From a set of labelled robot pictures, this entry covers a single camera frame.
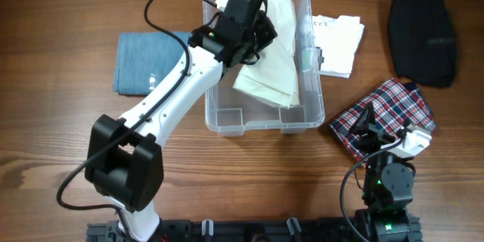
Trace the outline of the cream cloth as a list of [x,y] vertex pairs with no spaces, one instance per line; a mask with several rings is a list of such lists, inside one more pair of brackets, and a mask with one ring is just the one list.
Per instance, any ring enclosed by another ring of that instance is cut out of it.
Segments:
[[300,105],[296,50],[296,13],[292,0],[268,0],[268,18],[278,36],[260,53],[254,65],[243,65],[233,89],[271,107]]

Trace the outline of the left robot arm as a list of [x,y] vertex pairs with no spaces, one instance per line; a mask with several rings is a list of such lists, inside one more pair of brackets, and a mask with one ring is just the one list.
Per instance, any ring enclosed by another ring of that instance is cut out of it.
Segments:
[[267,12],[268,0],[228,0],[181,43],[181,59],[142,102],[118,119],[103,115],[95,122],[85,179],[118,215],[106,226],[108,241],[161,238],[153,198],[164,178],[162,148],[206,90],[228,69],[255,64],[276,38]]

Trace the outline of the blue denim jeans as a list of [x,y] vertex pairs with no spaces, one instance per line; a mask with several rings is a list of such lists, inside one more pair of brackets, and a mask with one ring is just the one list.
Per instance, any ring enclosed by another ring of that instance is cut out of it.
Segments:
[[121,95],[149,95],[183,54],[180,44],[165,33],[121,33],[113,91]]

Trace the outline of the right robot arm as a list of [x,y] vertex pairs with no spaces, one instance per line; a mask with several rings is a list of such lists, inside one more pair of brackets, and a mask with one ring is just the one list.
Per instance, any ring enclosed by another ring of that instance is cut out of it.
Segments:
[[420,220],[408,213],[416,170],[391,150],[405,142],[407,129],[394,137],[376,126],[374,106],[369,103],[350,128],[366,153],[356,163],[366,164],[362,199],[367,206],[355,211],[349,227],[359,241],[416,242],[423,240]]

